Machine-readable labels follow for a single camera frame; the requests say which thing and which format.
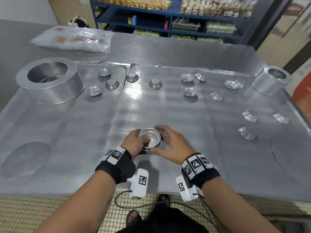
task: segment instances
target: wrist strap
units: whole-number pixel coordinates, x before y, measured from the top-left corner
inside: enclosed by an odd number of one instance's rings
[[[103,170],[111,175],[116,184],[125,182],[135,174],[136,166],[131,154],[124,148],[117,146],[108,151],[101,159],[95,171]]]
[[[182,164],[181,171],[189,183],[200,189],[206,181],[220,176],[218,168],[200,153],[194,153],[187,158]]]

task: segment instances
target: plastic bag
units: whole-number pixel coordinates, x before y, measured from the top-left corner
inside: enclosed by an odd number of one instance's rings
[[[44,31],[30,42],[37,46],[47,46],[63,50],[85,50],[109,52],[112,31],[93,28],[56,26]]]

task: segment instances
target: small metal bowl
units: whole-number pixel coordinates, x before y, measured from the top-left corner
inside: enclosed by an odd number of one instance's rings
[[[194,76],[197,78],[197,80],[199,80],[201,82],[205,82],[206,81],[205,76],[203,76],[200,71],[197,71]]]
[[[213,92],[211,92],[211,97],[215,101],[223,101],[224,100],[224,94],[222,92],[213,91]]]
[[[238,88],[238,84],[235,83],[235,81],[232,81],[232,80],[225,81],[225,85],[226,85],[227,88],[230,88],[230,89],[237,89]]]
[[[257,137],[254,129],[250,126],[239,127],[239,133],[244,139],[249,141],[255,140]]]
[[[135,73],[129,73],[128,75],[125,76],[125,80],[128,81],[129,83],[134,83],[138,79],[139,79],[139,77]]]
[[[258,121],[258,115],[255,111],[253,110],[244,110],[242,112],[242,115],[243,117],[247,120],[247,121],[250,121],[250,122],[257,122]]]
[[[148,135],[150,141],[144,145],[143,151],[150,151],[151,148],[158,147],[161,142],[161,134],[154,128],[142,129],[138,136]]]
[[[244,88],[245,87],[245,81],[242,79],[234,80],[235,84],[238,85],[238,88]]]
[[[183,93],[186,97],[194,97],[197,94],[197,91],[193,87],[184,87]]]
[[[109,90],[117,89],[119,86],[120,86],[119,82],[114,79],[109,79],[105,85],[105,87]]]
[[[191,74],[182,74],[180,79],[184,82],[191,82],[193,80],[193,76]]]
[[[102,91],[102,87],[101,86],[91,86],[86,90],[86,93],[89,96],[98,96],[99,94],[101,94]]]
[[[163,86],[162,82],[156,78],[152,79],[149,82],[149,87],[153,88],[153,89],[159,89]]]
[[[102,68],[97,71],[97,74],[103,78],[106,78],[111,74],[111,70],[107,68]]]
[[[279,123],[282,124],[289,124],[290,123],[290,119],[284,117],[282,114],[280,113],[274,113],[273,117],[276,121],[278,121]]]

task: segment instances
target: shelving unit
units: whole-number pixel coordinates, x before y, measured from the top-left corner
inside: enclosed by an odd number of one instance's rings
[[[251,26],[252,18],[233,18],[226,16],[206,16],[206,15],[185,15],[180,13],[180,6],[182,0],[172,0],[171,8],[167,11],[147,10],[129,6],[120,6],[115,4],[109,4],[105,2],[98,2],[90,0],[92,12],[95,20],[96,27],[98,23],[107,23],[105,30],[112,30],[115,32],[132,32],[135,28],[143,30],[151,30],[160,32],[161,36],[170,37],[171,34],[184,34],[200,37],[221,38],[225,42],[234,44],[244,44],[244,38],[247,35],[248,29]],[[99,14],[95,14],[96,7],[103,7],[103,11]],[[137,25],[128,24],[128,17],[133,15],[137,16]],[[222,34],[222,33],[205,33],[205,32],[192,32],[192,31],[180,31],[172,29],[172,22],[177,17],[185,17],[190,19],[196,19],[198,21],[213,20],[219,22],[233,23],[235,26],[243,24],[247,26],[245,31],[238,30],[234,34]],[[168,29],[164,29],[165,21],[169,22]]]

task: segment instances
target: right hand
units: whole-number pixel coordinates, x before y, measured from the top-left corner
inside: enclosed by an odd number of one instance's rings
[[[167,150],[152,148],[151,153],[160,155],[179,165],[182,165],[186,158],[194,154],[193,149],[181,133],[174,132],[164,125],[156,125],[155,129],[160,132],[163,141],[169,145],[169,148]]]

